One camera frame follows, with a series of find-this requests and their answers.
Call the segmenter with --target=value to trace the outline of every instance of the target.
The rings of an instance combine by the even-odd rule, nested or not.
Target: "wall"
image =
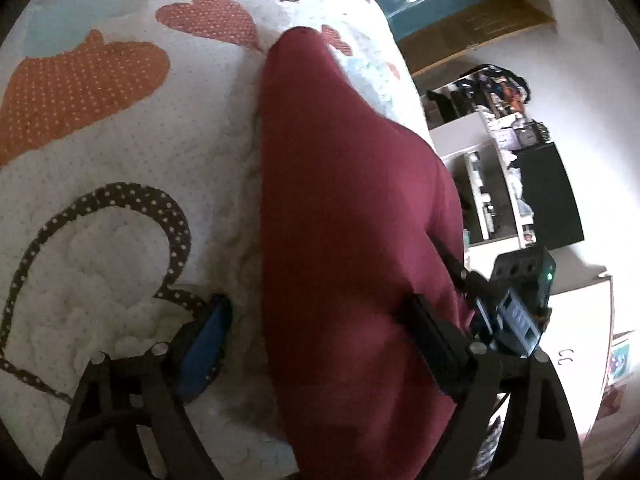
[[[557,250],[556,289],[613,275],[615,332],[640,326],[640,51],[606,0],[553,0],[558,30],[499,40],[430,71],[436,88],[476,64],[495,63],[532,89],[527,113],[549,127],[580,211],[585,241]]]

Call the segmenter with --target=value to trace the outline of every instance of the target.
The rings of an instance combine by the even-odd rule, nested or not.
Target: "metal screw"
[[[536,350],[535,352],[533,352],[533,357],[539,363],[546,363],[547,361],[549,361],[549,356],[546,355],[542,350]]]
[[[156,343],[151,347],[151,353],[156,356],[161,356],[166,354],[169,351],[168,343]]]
[[[104,352],[94,352],[91,354],[91,362],[94,365],[99,365],[104,361],[105,357],[106,355],[104,354]]]
[[[484,355],[486,354],[486,345],[480,341],[474,341],[469,345],[469,350],[472,354]]]

